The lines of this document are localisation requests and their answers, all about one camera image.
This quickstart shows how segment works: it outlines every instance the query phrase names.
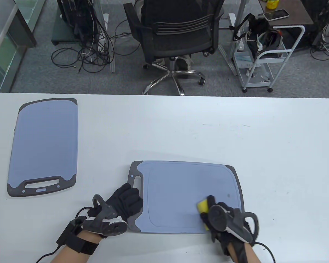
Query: glass wall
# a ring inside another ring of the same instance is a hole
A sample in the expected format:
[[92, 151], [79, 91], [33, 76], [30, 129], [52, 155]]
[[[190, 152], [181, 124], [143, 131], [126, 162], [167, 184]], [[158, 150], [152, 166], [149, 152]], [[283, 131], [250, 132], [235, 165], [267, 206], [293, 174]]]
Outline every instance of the glass wall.
[[16, 54], [17, 47], [7, 34], [0, 46], [0, 89]]
[[28, 24], [38, 0], [16, 0], [19, 11]]
[[25, 22], [33, 31], [45, 0], [15, 0]]
[[15, 0], [19, 10], [0, 45], [0, 92], [10, 91], [26, 48], [36, 44], [32, 32], [44, 2], [45, 0]]

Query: cutting board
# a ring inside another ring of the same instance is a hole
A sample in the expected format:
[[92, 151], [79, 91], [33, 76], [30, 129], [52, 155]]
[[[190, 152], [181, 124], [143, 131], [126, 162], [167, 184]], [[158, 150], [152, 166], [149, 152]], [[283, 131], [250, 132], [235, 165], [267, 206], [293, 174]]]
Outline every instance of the cutting board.
[[46, 99], [22, 105], [12, 144], [8, 194], [32, 196], [72, 187], [77, 153], [76, 99]]
[[206, 233], [197, 204], [208, 195], [244, 211], [236, 171], [228, 165], [135, 161], [128, 183], [140, 188], [144, 200], [142, 211], [128, 219], [129, 229], [136, 232]]

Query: office chair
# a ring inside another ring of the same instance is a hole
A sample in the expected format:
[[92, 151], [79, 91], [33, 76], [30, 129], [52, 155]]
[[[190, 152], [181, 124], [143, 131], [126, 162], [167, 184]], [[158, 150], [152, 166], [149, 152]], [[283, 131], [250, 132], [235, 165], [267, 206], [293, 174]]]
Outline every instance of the office chair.
[[[164, 76], [152, 81], [143, 91], [166, 78], [172, 78], [178, 93], [184, 96], [178, 75], [200, 77], [199, 85], [205, 84], [205, 76], [195, 70], [176, 70], [178, 56], [202, 52], [213, 54], [218, 47], [218, 24], [223, 15], [224, 0], [145, 0], [141, 22], [132, 3], [124, 4], [134, 39], [140, 42], [146, 63], [166, 71]], [[156, 59], [169, 58], [169, 66], [156, 63]]]

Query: chrome chair leg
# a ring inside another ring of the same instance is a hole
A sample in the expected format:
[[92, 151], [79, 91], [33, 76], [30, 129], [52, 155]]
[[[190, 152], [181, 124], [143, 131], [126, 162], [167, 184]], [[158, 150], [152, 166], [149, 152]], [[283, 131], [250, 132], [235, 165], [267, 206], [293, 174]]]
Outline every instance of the chrome chair leg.
[[152, 81], [150, 84], [148, 84], [145, 88], [145, 90], [143, 91], [143, 95], [147, 95], [148, 91], [150, 89], [152, 89], [154, 86], [156, 86], [158, 83], [160, 83], [162, 80], [164, 80], [165, 78], [167, 78], [169, 76], [169, 74], [167, 73], [166, 75], [159, 77], [158, 79], [155, 79], [154, 81]]
[[206, 77], [203, 75], [200, 71], [196, 70], [186, 70], [186, 71], [176, 71], [177, 74], [182, 74], [182, 75], [194, 75], [200, 77], [200, 80], [198, 81], [198, 84], [203, 86], [205, 85], [206, 82]]
[[172, 75], [172, 78], [174, 80], [175, 85], [177, 86], [179, 95], [185, 96], [184, 90], [183, 90], [182, 86], [180, 85], [178, 78], [175, 75]]
[[155, 63], [155, 62], [152, 62], [152, 65], [155, 67], [155, 68], [158, 68], [158, 69], [161, 69], [161, 70], [164, 70], [164, 71], [167, 71], [167, 67], [166, 66], [163, 66], [161, 64], [158, 64], [158, 63]]
[[200, 71], [196, 70], [177, 71], [177, 74], [195, 75], [206, 79], [205, 75], [203, 75]]

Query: gray carpet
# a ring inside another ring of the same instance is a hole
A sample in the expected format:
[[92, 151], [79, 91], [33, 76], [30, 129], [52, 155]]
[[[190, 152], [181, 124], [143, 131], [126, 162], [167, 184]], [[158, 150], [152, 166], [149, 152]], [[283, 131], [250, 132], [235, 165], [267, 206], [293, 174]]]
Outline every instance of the gray carpet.
[[[116, 25], [126, 18], [123, 3], [130, 0], [102, 0], [104, 13], [110, 14], [109, 32], [114, 32]], [[226, 0], [226, 14], [237, 12], [237, 0]], [[141, 48], [130, 56], [116, 56], [116, 73], [111, 74], [109, 66], [99, 73], [87, 73], [77, 68], [60, 69], [52, 64], [51, 53], [59, 48], [73, 45], [54, 46], [51, 43], [54, 25], [56, 0], [46, 0], [34, 31], [38, 42], [36, 48], [29, 49], [22, 61], [12, 92], [26, 93], [77, 93], [77, 94], [141, 94], [144, 87], [162, 72], [150, 68], [144, 70], [144, 58]], [[261, 13], [257, 0], [250, 0], [246, 13]], [[117, 33], [129, 32], [127, 23], [123, 23]], [[227, 46], [230, 36], [228, 31], [221, 32], [220, 43]], [[118, 53], [128, 53], [137, 47], [132, 38], [119, 39], [116, 43]], [[68, 63], [76, 58], [69, 52], [59, 57], [57, 62]], [[280, 78], [274, 86], [274, 92], [265, 88], [249, 89], [242, 93], [240, 83], [226, 65], [220, 52], [205, 58], [201, 53], [192, 56], [192, 69], [206, 75], [205, 86], [197, 84], [197, 78], [181, 80], [181, 84], [190, 96], [252, 96], [252, 97], [292, 97], [292, 98], [329, 98], [329, 61], [317, 61], [307, 52], [295, 53], [286, 64]], [[171, 80], [156, 86], [152, 95], [177, 95]]]

